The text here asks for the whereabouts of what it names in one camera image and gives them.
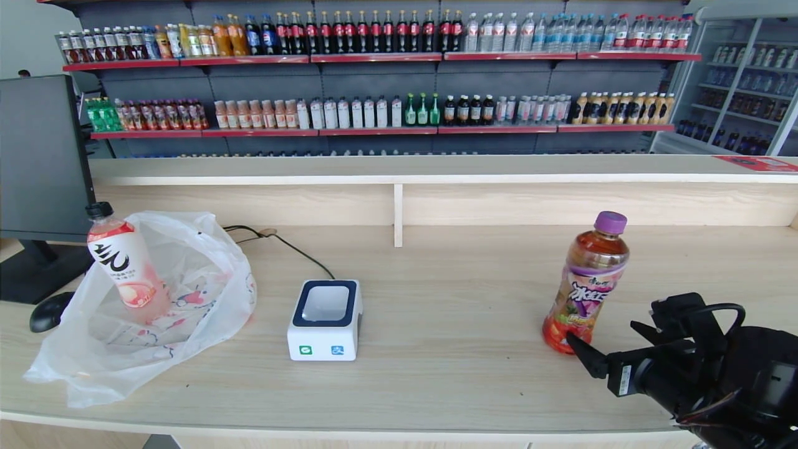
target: purple bottle cap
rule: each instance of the purple bottle cap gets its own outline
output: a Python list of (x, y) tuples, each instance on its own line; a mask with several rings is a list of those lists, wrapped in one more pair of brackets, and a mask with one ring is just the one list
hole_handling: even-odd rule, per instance
[(605, 210), (598, 214), (593, 226), (607, 234), (623, 234), (623, 229), (626, 228), (626, 217), (620, 213)]

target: monitor stand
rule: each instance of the monitor stand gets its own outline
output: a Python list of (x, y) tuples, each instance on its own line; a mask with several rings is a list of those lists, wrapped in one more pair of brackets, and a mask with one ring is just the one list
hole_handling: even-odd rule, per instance
[(85, 246), (20, 240), (25, 251), (0, 263), (0, 300), (38, 304), (85, 273), (92, 262)]

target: robotic arm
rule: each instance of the robotic arm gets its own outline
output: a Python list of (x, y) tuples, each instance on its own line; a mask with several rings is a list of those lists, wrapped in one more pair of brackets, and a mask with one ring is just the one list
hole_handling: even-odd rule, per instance
[[(737, 319), (724, 334), (712, 312), (726, 309)], [(617, 397), (648, 395), (715, 449), (798, 449), (798, 336), (743, 327), (740, 305), (708, 306), (697, 293), (654, 301), (651, 318), (656, 328), (630, 324), (649, 348), (604, 355), (566, 338)]]

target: computer monitor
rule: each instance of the computer monitor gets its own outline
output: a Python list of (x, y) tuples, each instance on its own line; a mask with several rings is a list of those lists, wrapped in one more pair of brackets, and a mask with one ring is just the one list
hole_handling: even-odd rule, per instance
[(0, 80), (0, 236), (24, 251), (0, 263), (0, 300), (36, 304), (92, 263), (93, 203), (72, 78)]

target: computer mouse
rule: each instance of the computer mouse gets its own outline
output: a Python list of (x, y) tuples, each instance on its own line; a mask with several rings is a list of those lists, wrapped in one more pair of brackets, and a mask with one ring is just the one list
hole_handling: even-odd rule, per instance
[(61, 323), (61, 314), (69, 305), (75, 292), (63, 292), (39, 303), (30, 314), (30, 331), (44, 332)]

